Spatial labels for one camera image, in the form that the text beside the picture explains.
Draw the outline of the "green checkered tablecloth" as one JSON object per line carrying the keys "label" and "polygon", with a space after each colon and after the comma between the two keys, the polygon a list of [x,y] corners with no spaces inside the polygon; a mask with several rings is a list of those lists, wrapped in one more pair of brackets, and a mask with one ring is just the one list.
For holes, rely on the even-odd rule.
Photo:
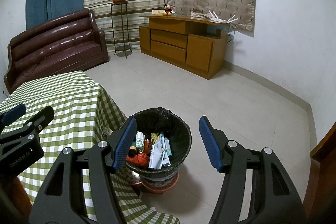
{"label": "green checkered tablecloth", "polygon": [[32,205],[45,177],[64,147],[87,149],[117,130],[126,116],[105,89],[84,72],[63,73],[29,81],[1,102],[1,112],[18,104],[26,106],[22,118],[6,127],[4,133],[20,128],[46,106],[54,109],[54,119],[40,134],[44,156],[22,171],[19,189]]}

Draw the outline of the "yellow snack wrapper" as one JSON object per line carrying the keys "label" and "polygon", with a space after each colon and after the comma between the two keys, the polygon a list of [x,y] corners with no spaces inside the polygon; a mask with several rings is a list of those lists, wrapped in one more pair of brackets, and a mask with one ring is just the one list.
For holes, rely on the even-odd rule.
{"label": "yellow snack wrapper", "polygon": [[159,140],[159,133],[151,133],[151,144],[154,145]]}

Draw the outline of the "cream box on cabinet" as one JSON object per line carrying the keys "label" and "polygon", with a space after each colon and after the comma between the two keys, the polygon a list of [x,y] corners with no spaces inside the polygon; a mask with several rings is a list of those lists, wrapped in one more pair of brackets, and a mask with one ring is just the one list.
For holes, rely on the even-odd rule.
{"label": "cream box on cabinet", "polygon": [[153,15],[162,15],[162,14],[165,14],[165,10],[161,10],[161,9],[154,9],[151,11],[151,13]]}

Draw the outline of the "green bottle yellow label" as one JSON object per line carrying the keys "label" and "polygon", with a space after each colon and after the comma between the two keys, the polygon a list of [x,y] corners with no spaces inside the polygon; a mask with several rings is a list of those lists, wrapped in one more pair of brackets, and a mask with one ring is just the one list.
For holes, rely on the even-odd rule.
{"label": "green bottle yellow label", "polygon": [[130,146],[130,149],[129,149],[128,153],[127,153],[127,156],[129,158],[134,158],[137,154],[138,154],[138,149],[136,147],[135,141],[133,141],[131,143],[131,146]]}

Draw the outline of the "white teal tube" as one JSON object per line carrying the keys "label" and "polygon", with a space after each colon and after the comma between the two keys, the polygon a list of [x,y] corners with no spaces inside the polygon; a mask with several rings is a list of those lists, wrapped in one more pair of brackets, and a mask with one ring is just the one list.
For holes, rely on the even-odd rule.
{"label": "white teal tube", "polygon": [[165,141],[165,151],[167,153],[167,156],[168,157],[172,157],[169,139],[167,139],[166,137],[164,137],[164,141]]}

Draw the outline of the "mickey mouse plush toy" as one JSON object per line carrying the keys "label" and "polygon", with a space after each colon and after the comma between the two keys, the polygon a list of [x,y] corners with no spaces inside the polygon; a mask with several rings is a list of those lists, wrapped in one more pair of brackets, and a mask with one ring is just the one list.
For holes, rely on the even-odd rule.
{"label": "mickey mouse plush toy", "polygon": [[171,5],[171,4],[165,4],[164,5],[164,13],[169,16],[172,14],[173,12],[173,9],[175,9],[175,6],[174,5]]}

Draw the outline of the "green white plastic wrapper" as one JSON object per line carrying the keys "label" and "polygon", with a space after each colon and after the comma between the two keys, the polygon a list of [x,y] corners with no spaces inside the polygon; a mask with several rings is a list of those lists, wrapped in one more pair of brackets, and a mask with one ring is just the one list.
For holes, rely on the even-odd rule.
{"label": "green white plastic wrapper", "polygon": [[143,132],[136,133],[135,146],[139,153],[143,153],[145,149],[145,134]]}

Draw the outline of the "black metal plant stand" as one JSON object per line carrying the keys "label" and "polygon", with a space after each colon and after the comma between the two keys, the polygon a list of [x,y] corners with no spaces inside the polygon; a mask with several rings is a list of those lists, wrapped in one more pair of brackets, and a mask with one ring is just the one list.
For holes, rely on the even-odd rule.
{"label": "black metal plant stand", "polygon": [[[114,7],[120,8],[120,21],[121,21],[121,35],[122,35],[122,44],[117,46],[116,40],[116,31],[114,30]],[[129,20],[128,20],[128,1],[122,1],[117,3],[110,4],[110,20],[112,25],[112,36],[113,36],[113,46],[114,46],[114,55],[117,56],[119,53],[122,53],[123,56],[127,59],[128,53],[132,53],[132,48],[130,44],[130,34],[129,34]],[[127,39],[125,39],[125,31],[124,31],[124,16],[126,17],[126,34]]]}

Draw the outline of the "wooden sideboard cabinet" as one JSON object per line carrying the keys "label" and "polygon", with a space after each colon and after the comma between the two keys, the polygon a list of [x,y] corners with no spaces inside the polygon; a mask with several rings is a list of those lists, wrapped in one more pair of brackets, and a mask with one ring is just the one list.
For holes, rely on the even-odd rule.
{"label": "wooden sideboard cabinet", "polygon": [[178,15],[147,15],[148,25],[139,28],[142,53],[205,79],[223,67],[227,33],[208,32],[208,26],[228,27],[223,21]]}

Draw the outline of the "white camel milk powder bag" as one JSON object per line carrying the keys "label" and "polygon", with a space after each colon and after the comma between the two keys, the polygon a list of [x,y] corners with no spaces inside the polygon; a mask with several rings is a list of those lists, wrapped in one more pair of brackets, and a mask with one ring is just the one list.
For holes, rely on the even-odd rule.
{"label": "white camel milk powder bag", "polygon": [[149,168],[160,170],[171,166],[170,157],[165,151],[165,141],[163,133],[159,134],[159,140],[151,145]]}

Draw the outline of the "dark red leather sofa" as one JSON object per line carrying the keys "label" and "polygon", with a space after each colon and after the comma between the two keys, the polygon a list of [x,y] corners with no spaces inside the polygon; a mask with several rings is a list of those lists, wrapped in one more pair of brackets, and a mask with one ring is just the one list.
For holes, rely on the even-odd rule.
{"label": "dark red leather sofa", "polygon": [[3,80],[9,93],[28,81],[84,71],[109,60],[104,31],[90,9],[20,33],[10,40],[7,53],[9,67]]}

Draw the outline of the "black lined trash bin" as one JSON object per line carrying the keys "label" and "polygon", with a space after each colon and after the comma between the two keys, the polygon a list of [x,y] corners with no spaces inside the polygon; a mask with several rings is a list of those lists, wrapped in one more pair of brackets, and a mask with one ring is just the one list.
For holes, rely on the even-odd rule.
{"label": "black lined trash bin", "polygon": [[189,125],[170,110],[150,108],[132,115],[137,133],[149,141],[146,164],[128,160],[125,166],[149,181],[165,181],[172,178],[183,165],[192,144]]}

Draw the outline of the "orange wrapper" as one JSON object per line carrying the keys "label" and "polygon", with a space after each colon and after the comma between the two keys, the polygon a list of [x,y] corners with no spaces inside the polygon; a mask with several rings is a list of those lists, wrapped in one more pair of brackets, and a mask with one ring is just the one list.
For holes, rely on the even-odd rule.
{"label": "orange wrapper", "polygon": [[128,156],[126,156],[126,161],[131,162],[136,166],[148,168],[150,161],[150,141],[145,140],[145,149],[143,153],[138,152],[138,154],[134,158],[129,158]]}

